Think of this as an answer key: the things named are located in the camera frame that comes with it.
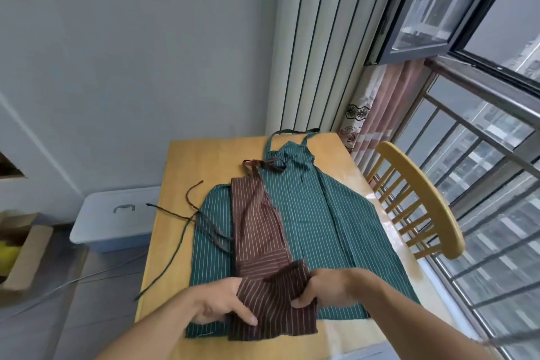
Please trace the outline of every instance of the white plastic storage bin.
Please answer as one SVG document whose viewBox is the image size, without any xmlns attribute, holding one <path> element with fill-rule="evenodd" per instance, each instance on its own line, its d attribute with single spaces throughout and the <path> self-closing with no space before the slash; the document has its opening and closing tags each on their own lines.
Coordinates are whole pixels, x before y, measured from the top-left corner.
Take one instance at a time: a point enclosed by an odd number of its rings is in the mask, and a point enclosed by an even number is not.
<svg viewBox="0 0 540 360">
<path fill-rule="evenodd" d="M 109 252 L 150 244 L 160 186 L 93 193 L 86 197 L 71 230 L 73 243 Z"/>
</svg>

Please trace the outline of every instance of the wooden table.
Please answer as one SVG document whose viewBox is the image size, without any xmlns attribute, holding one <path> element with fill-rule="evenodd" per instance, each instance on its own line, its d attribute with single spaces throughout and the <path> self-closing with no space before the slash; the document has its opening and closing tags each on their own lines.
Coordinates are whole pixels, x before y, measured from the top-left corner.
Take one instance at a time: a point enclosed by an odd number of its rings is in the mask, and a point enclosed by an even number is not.
<svg viewBox="0 0 540 360">
<path fill-rule="evenodd" d="M 300 143 L 303 135 L 276 136 L 272 149 L 285 142 Z M 203 203 L 210 189 L 231 178 L 242 176 L 243 159 L 260 159 L 267 138 L 202 139 L 172 141 L 167 155 L 167 166 L 159 205 L 180 215 L 193 213 L 185 201 L 189 187 L 204 183 L 190 194 L 198 205 Z M 367 197 L 375 205 L 381 224 L 399 255 L 418 298 L 423 306 L 454 327 L 455 322 L 441 301 L 435 288 L 422 272 L 409 248 L 405 245 L 373 191 L 354 164 L 347 150 L 334 133 L 319 134 L 308 141 L 315 156 L 315 165 L 344 185 Z M 165 213 L 157 213 L 152 241 L 146 260 L 143 287 L 159 275 L 172 256 L 184 222 Z M 193 226 L 187 229 L 182 247 L 167 273 L 140 299 L 136 320 L 141 319 L 190 281 L 193 251 Z M 280 336 L 261 342 L 228 342 L 226 337 L 179 340 L 171 359 L 264 360 L 281 358 L 326 359 L 333 355 L 366 347 L 385 340 L 373 320 L 318 321 L 319 332 L 311 336 Z"/>
</svg>

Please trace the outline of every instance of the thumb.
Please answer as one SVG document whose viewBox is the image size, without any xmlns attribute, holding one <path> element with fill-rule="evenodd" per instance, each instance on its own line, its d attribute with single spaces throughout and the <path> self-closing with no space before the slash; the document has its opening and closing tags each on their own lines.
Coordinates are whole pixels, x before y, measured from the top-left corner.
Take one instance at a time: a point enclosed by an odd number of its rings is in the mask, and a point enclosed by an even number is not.
<svg viewBox="0 0 540 360">
<path fill-rule="evenodd" d="M 316 295 L 315 295 L 315 289 L 313 288 L 313 282 L 310 280 L 304 292 L 302 293 L 302 295 L 299 298 L 294 299 L 291 302 L 291 306 L 294 307 L 295 309 L 304 308 L 309 303 L 311 303 L 315 297 Z"/>
<path fill-rule="evenodd" d="M 231 308 L 233 309 L 233 312 L 235 312 L 244 322 L 251 326 L 257 326 L 257 318 L 253 313 L 251 313 L 251 310 L 245 307 L 242 302 L 240 302 L 238 297 L 234 297 Z"/>
</svg>

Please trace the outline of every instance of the yellow wooden chair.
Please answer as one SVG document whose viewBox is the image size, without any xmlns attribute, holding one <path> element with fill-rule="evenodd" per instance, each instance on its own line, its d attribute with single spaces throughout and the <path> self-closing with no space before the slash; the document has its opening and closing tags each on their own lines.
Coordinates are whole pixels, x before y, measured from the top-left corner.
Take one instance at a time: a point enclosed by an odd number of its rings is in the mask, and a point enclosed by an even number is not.
<svg viewBox="0 0 540 360">
<path fill-rule="evenodd" d="M 410 194 L 415 193 L 418 200 L 406 207 L 401 213 L 396 213 L 392 222 L 397 222 L 408 218 L 420 205 L 426 209 L 426 213 L 420 218 L 414 220 L 408 225 L 399 230 L 401 235 L 409 233 L 411 239 L 407 241 L 407 246 L 421 244 L 423 249 L 414 254 L 416 259 L 424 256 L 442 252 L 448 259 L 459 257 L 465 249 L 465 241 L 463 234 L 458 226 L 456 219 L 441 194 L 435 186 L 429 181 L 428 177 L 418 168 L 413 161 L 409 159 L 398 147 L 391 142 L 380 142 L 375 151 L 380 157 L 367 174 L 367 181 L 371 181 L 384 160 L 390 163 L 390 167 L 383 176 L 376 182 L 373 190 L 376 193 L 385 185 L 390 175 L 395 171 L 400 176 L 382 193 L 379 201 L 382 203 L 387 200 L 390 194 L 405 180 L 406 185 L 401 190 L 401 193 L 388 205 L 385 209 L 386 213 L 392 212 L 397 206 Z M 412 232 L 412 229 L 420 225 L 422 222 L 430 219 L 431 223 L 419 234 Z M 435 246 L 427 246 L 425 240 L 434 235 L 438 235 L 440 243 Z"/>
</svg>

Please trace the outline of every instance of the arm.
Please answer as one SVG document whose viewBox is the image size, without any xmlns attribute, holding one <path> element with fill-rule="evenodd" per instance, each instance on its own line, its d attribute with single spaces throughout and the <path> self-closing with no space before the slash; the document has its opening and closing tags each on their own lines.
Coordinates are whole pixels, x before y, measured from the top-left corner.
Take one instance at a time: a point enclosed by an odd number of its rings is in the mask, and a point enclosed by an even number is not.
<svg viewBox="0 0 540 360">
<path fill-rule="evenodd" d="M 304 293 L 291 304 L 304 307 L 315 297 L 322 306 L 361 303 L 401 360 L 495 359 L 479 343 L 366 269 L 314 270 Z"/>
<path fill-rule="evenodd" d="M 166 360 L 189 322 L 221 321 L 231 311 L 256 325 L 253 313 L 236 296 L 240 282 L 239 277 L 229 277 L 180 291 L 112 342 L 95 360 Z"/>
</svg>

